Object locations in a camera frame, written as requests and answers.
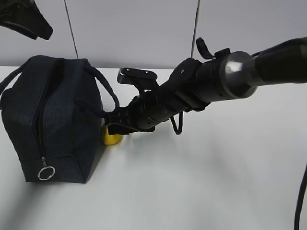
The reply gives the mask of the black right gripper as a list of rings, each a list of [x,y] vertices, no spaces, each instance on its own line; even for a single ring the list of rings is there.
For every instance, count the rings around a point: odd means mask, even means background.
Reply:
[[[155,126],[181,112],[204,110],[206,103],[191,89],[200,67],[198,60],[187,58],[173,70],[168,81],[134,97],[126,107],[111,112],[106,117],[108,134],[152,132]]]

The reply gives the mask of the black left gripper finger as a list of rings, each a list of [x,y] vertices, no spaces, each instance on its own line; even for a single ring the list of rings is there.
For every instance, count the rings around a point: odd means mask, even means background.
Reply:
[[[9,19],[1,18],[0,25],[2,27],[11,29],[17,33],[20,33],[28,38],[36,40],[38,35],[33,31],[35,28],[35,21],[32,19]]]
[[[44,18],[34,0],[24,0],[17,5],[16,19],[32,19],[35,21],[33,31],[39,38],[49,40],[53,34],[53,28]]]

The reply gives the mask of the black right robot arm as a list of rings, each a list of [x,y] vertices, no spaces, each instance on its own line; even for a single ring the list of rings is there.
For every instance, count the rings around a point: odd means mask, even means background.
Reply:
[[[152,132],[162,122],[185,112],[203,111],[210,103],[245,99],[259,86],[306,83],[307,40],[295,38],[253,55],[223,49],[210,54],[203,39],[198,50],[201,63],[188,58],[162,85],[143,91],[126,107],[105,118],[111,135]]]

